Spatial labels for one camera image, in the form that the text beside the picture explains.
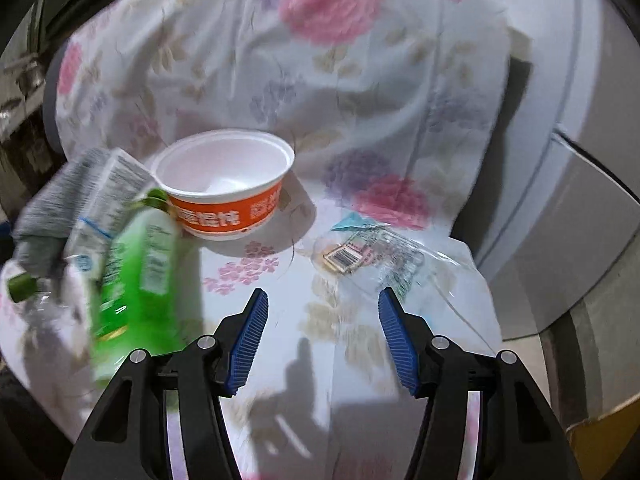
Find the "floral cloth cover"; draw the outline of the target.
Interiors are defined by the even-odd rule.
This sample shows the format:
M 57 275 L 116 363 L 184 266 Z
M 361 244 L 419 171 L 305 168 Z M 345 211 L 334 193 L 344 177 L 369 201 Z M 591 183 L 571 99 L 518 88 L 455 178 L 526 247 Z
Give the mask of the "floral cloth cover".
M 214 330 L 255 288 L 269 318 L 222 412 L 247 479 L 400 479 L 425 404 L 401 387 L 376 296 L 318 267 L 356 212 L 467 255 L 451 294 L 401 299 L 480 354 L 501 336 L 488 285 L 450 231 L 506 91 L 500 0 L 117 0 L 53 62 L 48 117 L 70 159 L 120 148 L 151 165 L 205 131 L 265 131 L 292 169 L 268 222 L 237 240 L 184 234 L 177 325 Z

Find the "silver scouring pad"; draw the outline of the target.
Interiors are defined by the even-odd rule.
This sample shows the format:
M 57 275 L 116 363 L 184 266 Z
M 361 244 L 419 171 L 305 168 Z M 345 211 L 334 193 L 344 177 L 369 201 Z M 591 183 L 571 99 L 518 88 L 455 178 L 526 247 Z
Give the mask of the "silver scouring pad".
M 66 162 L 23 208 L 13 230 L 13 258 L 29 275 L 52 274 L 111 154 L 89 148 Z

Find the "grey refrigerator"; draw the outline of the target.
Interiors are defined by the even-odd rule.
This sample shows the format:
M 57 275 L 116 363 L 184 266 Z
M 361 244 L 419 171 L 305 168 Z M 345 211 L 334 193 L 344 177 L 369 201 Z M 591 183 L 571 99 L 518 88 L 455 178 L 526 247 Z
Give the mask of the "grey refrigerator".
M 506 94 L 454 236 L 514 339 L 577 304 L 638 231 L 639 11 L 631 0 L 503 2 Z

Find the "white milk carton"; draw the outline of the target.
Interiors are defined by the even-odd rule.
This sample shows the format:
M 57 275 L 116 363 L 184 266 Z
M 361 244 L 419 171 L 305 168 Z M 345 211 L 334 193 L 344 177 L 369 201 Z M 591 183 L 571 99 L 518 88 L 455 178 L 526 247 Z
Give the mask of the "white milk carton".
M 124 226 L 132 202 L 148 187 L 145 166 L 120 148 L 112 151 L 70 231 L 64 258 L 98 282 L 112 241 Z

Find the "green tea plastic bottle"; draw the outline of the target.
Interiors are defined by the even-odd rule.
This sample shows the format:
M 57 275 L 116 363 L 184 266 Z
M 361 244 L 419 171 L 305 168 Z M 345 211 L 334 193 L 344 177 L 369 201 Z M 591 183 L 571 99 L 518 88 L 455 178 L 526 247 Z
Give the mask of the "green tea plastic bottle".
M 64 258 L 63 249 L 60 260 L 66 267 L 60 281 L 61 299 L 89 308 L 97 382 L 108 382 L 136 349 L 148 350 L 153 356 L 181 349 L 175 317 L 178 238 L 166 193 L 152 188 L 132 202 L 98 282 L 85 278 Z M 35 278 L 23 270 L 12 276 L 6 282 L 11 300 L 19 304 L 43 295 L 52 287 L 51 275 Z

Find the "orange white noodle bowl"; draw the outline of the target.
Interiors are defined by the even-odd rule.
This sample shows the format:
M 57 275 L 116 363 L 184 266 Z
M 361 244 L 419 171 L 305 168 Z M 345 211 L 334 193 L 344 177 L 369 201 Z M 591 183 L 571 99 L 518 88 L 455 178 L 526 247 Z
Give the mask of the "orange white noodle bowl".
M 268 132 L 194 134 L 158 154 L 151 174 L 183 229 L 204 240 L 237 240 L 269 221 L 295 153 Z

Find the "small clear wrapper with barcode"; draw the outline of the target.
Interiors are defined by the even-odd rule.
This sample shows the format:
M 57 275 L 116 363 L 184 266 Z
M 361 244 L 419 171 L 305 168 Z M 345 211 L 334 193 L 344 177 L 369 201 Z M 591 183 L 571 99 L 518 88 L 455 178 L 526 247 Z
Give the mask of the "small clear wrapper with barcode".
M 390 287 L 399 299 L 427 287 L 451 294 L 457 275 L 474 269 L 465 254 L 450 254 L 356 212 L 314 243 L 312 258 L 349 289 L 375 296 Z

